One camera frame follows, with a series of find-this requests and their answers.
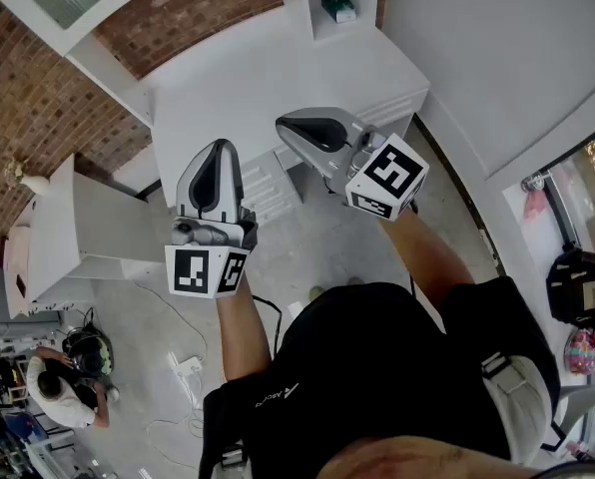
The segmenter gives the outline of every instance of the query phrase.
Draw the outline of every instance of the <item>concrete floor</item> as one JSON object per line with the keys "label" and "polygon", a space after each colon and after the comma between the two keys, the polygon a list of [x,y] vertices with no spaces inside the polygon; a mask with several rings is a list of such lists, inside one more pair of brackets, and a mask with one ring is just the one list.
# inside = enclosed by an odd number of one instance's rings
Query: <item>concrete floor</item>
{"label": "concrete floor", "polygon": [[[417,197],[420,216],[455,249],[477,281],[496,277],[479,231],[441,163],[412,125],[406,140],[430,163],[428,179]],[[292,321],[287,306],[296,301],[306,304],[313,285],[331,287],[359,276],[367,282],[408,286],[406,270],[375,217],[343,207],[305,166],[292,171],[303,206],[260,229],[260,243],[247,263],[253,292],[283,310],[283,332]],[[172,216],[161,191],[150,197],[150,205],[158,239],[165,244]],[[153,479],[196,477],[202,440],[190,433],[189,424],[198,434],[201,426],[195,418],[186,418],[190,400],[170,368],[168,355],[173,351],[180,361],[194,355],[204,359],[202,391],[197,378],[191,383],[200,399],[224,382],[215,304],[170,295],[164,265],[149,268],[136,283],[172,304],[195,329],[182,324],[181,317],[156,295],[132,281],[98,282],[97,317],[114,345],[113,381],[122,398],[111,407],[109,429],[78,430],[78,437],[119,477],[138,478],[141,468]],[[273,340],[276,314],[265,305],[259,309]]]}

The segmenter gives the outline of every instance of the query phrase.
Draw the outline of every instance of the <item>brick wall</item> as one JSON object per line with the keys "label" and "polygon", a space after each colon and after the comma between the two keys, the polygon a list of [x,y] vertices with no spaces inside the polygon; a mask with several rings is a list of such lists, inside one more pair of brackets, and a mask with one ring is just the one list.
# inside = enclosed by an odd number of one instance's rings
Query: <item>brick wall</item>
{"label": "brick wall", "polygon": [[[378,0],[381,26],[385,0]],[[282,0],[133,0],[96,30],[137,77]],[[72,153],[77,170],[104,180],[149,145],[149,130],[0,4],[0,239],[31,199],[2,172],[27,161],[50,176]]]}
{"label": "brick wall", "polygon": [[[386,0],[378,0],[381,28]],[[132,0],[101,23],[96,35],[137,78],[180,52],[282,0]]]}
{"label": "brick wall", "polygon": [[9,190],[12,157],[51,175],[72,153],[79,172],[101,178],[151,141],[149,130],[0,4],[0,239],[32,193]]}

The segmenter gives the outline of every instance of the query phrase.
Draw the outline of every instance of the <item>white marker cube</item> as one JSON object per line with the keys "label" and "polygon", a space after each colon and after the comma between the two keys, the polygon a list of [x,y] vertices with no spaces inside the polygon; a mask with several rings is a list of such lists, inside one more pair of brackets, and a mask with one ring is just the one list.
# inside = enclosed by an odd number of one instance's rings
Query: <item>white marker cube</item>
{"label": "white marker cube", "polygon": [[428,174],[428,163],[392,134],[346,184],[349,206],[395,221],[413,200]]}
{"label": "white marker cube", "polygon": [[220,298],[238,290],[249,251],[231,246],[165,246],[169,292]]}

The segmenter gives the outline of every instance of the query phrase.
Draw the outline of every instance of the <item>black hair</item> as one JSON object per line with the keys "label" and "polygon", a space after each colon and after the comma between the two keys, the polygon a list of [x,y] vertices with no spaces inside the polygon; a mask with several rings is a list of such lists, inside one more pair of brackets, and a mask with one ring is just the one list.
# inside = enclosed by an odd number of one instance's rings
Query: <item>black hair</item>
{"label": "black hair", "polygon": [[44,371],[38,375],[38,388],[45,399],[55,399],[60,395],[62,385],[58,376]]}

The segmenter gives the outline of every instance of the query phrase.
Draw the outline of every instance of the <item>man in white shirt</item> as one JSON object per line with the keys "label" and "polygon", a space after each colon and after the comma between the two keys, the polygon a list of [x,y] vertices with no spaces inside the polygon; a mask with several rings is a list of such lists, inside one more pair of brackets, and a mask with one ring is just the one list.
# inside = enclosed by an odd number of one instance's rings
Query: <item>man in white shirt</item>
{"label": "man in white shirt", "polygon": [[[62,366],[73,368],[71,359],[65,353],[44,346],[39,346],[34,352],[27,368],[27,388],[29,395],[45,414],[67,427],[87,427],[91,424],[109,427],[105,386],[97,381],[94,384],[94,395],[89,387],[79,385],[76,387],[77,393],[65,378],[47,370],[45,360],[57,360]],[[109,389],[108,393],[113,400],[119,397],[116,388]]]}

